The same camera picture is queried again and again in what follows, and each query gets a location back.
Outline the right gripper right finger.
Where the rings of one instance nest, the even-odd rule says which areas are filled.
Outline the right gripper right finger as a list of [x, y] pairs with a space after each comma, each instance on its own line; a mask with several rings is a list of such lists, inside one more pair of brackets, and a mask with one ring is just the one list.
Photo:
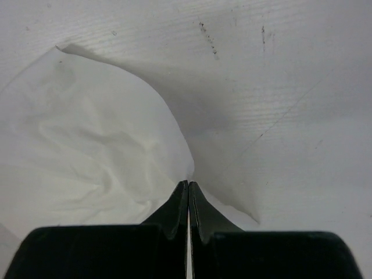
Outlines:
[[325, 231], [244, 231], [196, 182], [188, 207], [193, 278], [362, 278], [352, 252]]

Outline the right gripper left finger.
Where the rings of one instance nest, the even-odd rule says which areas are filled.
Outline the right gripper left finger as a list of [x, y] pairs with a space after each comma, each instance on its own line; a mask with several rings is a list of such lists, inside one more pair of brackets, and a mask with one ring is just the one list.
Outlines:
[[33, 230], [7, 278], [186, 278], [188, 183], [140, 224]]

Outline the white underwear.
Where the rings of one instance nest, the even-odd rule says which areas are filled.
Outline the white underwear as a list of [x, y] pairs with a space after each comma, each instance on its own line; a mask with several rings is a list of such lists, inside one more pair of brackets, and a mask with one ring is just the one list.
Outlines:
[[1, 91], [1, 224], [22, 238], [139, 223], [196, 180], [230, 220], [258, 226], [252, 191], [221, 177], [239, 147], [227, 91], [215, 73], [50, 49]]

